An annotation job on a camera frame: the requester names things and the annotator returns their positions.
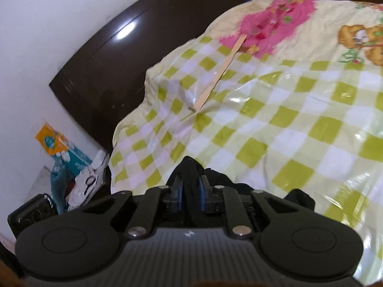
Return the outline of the black pants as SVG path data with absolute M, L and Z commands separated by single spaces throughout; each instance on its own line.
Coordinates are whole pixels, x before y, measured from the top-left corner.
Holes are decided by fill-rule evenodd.
M 190 156 L 184 157 L 175 167 L 166 185 L 177 190 L 177 208 L 186 209 L 192 214 L 198 209 L 206 209 L 211 202 L 214 187 L 233 188 L 243 196 L 248 196 L 253 191 L 246 183 L 233 183 L 225 174 L 211 168 L 203 168 L 202 164 Z

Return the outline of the white plastic bag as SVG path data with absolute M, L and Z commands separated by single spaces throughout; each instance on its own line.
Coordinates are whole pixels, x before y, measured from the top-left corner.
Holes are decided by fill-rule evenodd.
M 86 205 L 101 188 L 110 156 L 104 150 L 98 151 L 91 164 L 75 178 L 75 186 L 67 197 L 68 211 Z

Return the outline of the wooden back scratcher stick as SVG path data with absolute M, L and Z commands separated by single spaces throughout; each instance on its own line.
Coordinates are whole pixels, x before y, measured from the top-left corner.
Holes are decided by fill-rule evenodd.
M 207 99 L 209 98 L 212 90 L 215 88 L 216 84 L 222 77 L 223 73 L 226 71 L 228 66 L 231 64 L 231 61 L 233 60 L 235 54 L 239 51 L 240 47 L 242 46 L 243 42 L 246 40 L 247 36 L 242 34 L 238 38 L 237 42 L 234 44 L 233 48 L 231 49 L 229 55 L 225 58 L 223 63 L 220 65 L 220 68 L 215 73 L 214 77 L 211 79 L 208 86 L 206 86 L 205 90 L 201 93 L 199 98 L 195 101 L 191 109 L 196 112 L 199 111 L 204 104 L 206 103 Z

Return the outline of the black device on floor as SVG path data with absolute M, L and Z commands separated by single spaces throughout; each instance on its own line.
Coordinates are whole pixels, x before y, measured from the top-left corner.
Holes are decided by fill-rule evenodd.
M 8 215 L 8 225 L 17 238 L 29 226 L 58 214 L 50 195 L 38 194 Z

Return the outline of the orange blue tissue pack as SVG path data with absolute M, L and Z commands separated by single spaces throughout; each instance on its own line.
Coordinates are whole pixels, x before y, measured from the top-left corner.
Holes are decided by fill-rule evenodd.
M 54 160 L 62 160 L 68 170 L 75 176 L 92 163 L 92 160 L 82 150 L 48 123 L 45 123 L 39 129 L 35 139 Z

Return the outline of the dark wooden headboard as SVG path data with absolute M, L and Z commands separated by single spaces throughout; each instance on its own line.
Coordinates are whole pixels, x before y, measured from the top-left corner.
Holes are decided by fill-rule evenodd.
M 246 0 L 139 0 L 90 38 L 50 82 L 72 118 L 105 149 L 143 101 L 145 73 Z

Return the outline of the checkered floral bed sheet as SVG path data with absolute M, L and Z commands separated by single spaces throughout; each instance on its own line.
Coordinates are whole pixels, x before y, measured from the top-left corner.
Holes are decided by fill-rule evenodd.
M 240 35 L 204 106 L 191 107 Z M 114 132 L 112 192 L 164 184 L 185 156 L 282 196 L 362 237 L 356 278 L 382 279 L 382 5 L 252 0 L 150 68 Z

